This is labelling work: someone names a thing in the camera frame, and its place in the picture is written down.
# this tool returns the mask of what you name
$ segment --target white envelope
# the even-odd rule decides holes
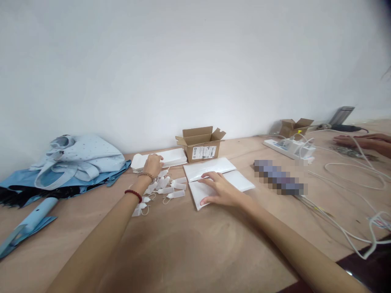
[[[187,181],[189,182],[200,180],[201,175],[206,172],[215,171],[225,173],[236,170],[236,167],[225,157],[209,160],[203,163],[186,165],[183,166],[183,168],[185,169]]]
[[[187,163],[187,157],[185,151],[182,148],[173,149],[170,151],[164,151],[156,153],[163,157],[163,168],[183,165]],[[130,167],[133,169],[133,172],[140,173],[143,170],[145,162],[147,161],[148,155],[135,154],[130,164]]]
[[[248,181],[238,170],[227,172],[223,175],[229,183],[231,183],[233,186],[235,186],[238,190],[242,192],[255,188],[255,185]],[[191,189],[191,194],[193,195],[197,210],[200,210],[202,207],[208,205],[208,203],[203,206],[200,205],[200,202],[205,197],[216,196],[215,190],[210,186],[206,185],[205,183],[201,183],[198,181],[189,182],[189,187]]]

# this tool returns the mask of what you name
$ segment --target bracelet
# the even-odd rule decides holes
[[[138,203],[141,203],[143,201],[143,198],[141,197],[141,195],[138,192],[136,192],[134,190],[130,190],[130,189],[125,190],[125,194],[128,192],[133,193],[134,195],[136,195],[138,197]]]
[[[139,173],[139,175],[138,175],[137,177],[140,177],[140,176],[148,176],[148,177],[150,177],[150,178],[152,179],[151,184],[152,184],[152,183],[155,183],[155,181],[156,181],[156,178],[154,178],[154,177],[152,176],[152,174],[147,173],[147,172]]]

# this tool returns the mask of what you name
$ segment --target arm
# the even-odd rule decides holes
[[[376,140],[383,140],[385,142],[391,143],[391,136],[382,134],[382,133],[373,133],[373,134],[366,134],[364,136],[355,136],[355,138],[368,138],[368,139],[376,139]]]
[[[209,176],[212,180],[201,179],[199,182],[214,188],[217,196],[206,197],[201,204],[217,203],[235,206],[245,212],[255,221],[259,229],[266,233],[315,292],[369,292],[315,246],[257,205],[248,195],[237,190],[221,173],[209,172],[202,175],[205,176]]]
[[[157,177],[163,166],[160,163],[162,159],[156,154],[149,155],[144,171]],[[132,190],[143,195],[151,181],[148,176],[140,176]],[[126,193],[77,248],[47,292],[95,292],[105,265],[119,244],[138,201],[136,195]]]
[[[363,149],[375,150],[379,154],[382,154],[383,156],[391,159],[391,143],[386,142],[384,137],[383,140],[355,137],[355,140]],[[345,147],[356,147],[355,142],[349,136],[336,136],[333,138],[333,141]]]

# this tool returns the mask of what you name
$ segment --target cardboard box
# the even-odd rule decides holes
[[[299,130],[301,130],[301,134],[305,135],[313,120],[301,118],[298,122],[295,122],[292,119],[283,119],[281,122],[282,126],[279,134],[285,136],[286,138],[290,138]],[[302,139],[301,136],[295,136],[295,140],[300,139]]]
[[[213,126],[182,130],[183,137],[176,136],[178,145],[185,147],[189,163],[214,159],[219,156],[221,139],[226,134],[217,128],[213,133]]]

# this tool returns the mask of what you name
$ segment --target forearm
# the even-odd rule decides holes
[[[280,249],[316,292],[369,292],[315,246],[246,196],[240,208]]]
[[[142,176],[132,190],[142,195],[150,183],[149,177]],[[77,248],[48,292],[95,292],[105,265],[121,241],[137,204],[137,196],[125,194]]]
[[[391,159],[391,143],[384,141],[373,141],[373,150]]]

